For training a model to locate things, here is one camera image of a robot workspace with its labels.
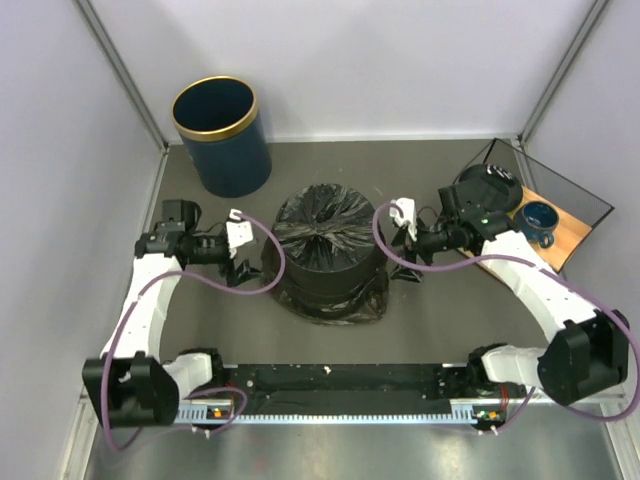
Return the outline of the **black trash bag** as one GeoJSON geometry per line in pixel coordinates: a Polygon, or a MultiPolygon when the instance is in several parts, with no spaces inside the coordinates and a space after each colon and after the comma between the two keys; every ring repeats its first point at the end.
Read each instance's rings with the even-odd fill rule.
{"type": "Polygon", "coordinates": [[[372,231],[374,207],[357,190],[315,184],[291,195],[272,233],[285,271],[270,291],[281,306],[316,324],[381,320],[389,300],[387,257],[372,231]]]}

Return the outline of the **black bin liner bucket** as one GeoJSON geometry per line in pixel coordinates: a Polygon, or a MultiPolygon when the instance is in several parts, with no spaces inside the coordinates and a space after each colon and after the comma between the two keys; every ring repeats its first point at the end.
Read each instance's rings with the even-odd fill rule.
{"type": "Polygon", "coordinates": [[[371,232],[284,235],[285,272],[271,295],[281,306],[312,322],[360,324],[387,311],[386,257],[371,232]]]}

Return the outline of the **dark blue gold-rimmed trash bin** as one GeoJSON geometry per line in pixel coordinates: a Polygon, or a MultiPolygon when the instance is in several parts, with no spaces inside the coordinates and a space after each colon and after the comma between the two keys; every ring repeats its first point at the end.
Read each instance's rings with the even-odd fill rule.
{"type": "Polygon", "coordinates": [[[198,80],[175,98],[171,115],[203,187],[222,198],[241,198],[269,179],[272,160],[258,97],[232,76],[198,80]]]}

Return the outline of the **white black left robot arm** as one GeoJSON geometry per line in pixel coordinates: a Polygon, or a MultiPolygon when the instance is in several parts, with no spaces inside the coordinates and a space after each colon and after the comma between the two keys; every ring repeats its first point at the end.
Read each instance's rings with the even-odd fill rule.
{"type": "Polygon", "coordinates": [[[227,286],[256,275],[248,263],[236,265],[239,248],[254,239],[240,211],[230,211],[222,231],[199,230],[200,206],[168,200],[162,217],[134,245],[133,272],[120,320],[97,358],[85,361],[82,379],[102,425],[112,428],[168,426],[181,400],[199,390],[216,396],[227,374],[213,348],[183,351],[162,363],[160,342],[174,290],[189,265],[216,265],[227,286]]]}

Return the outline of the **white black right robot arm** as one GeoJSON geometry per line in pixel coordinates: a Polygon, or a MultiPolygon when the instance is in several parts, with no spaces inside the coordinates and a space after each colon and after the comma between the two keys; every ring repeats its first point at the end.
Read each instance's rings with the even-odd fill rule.
{"type": "Polygon", "coordinates": [[[480,264],[506,285],[543,332],[544,348],[494,344],[469,358],[466,380],[487,396],[502,383],[541,389],[556,403],[575,402],[624,383],[629,351],[635,342],[622,315],[598,303],[555,273],[536,252],[511,212],[523,198],[518,180],[481,174],[439,191],[441,220],[430,227],[419,221],[414,200],[399,198],[386,207],[404,247],[394,261],[402,271],[437,273],[480,264]],[[435,253],[466,250],[457,263],[433,265],[435,253]]]}

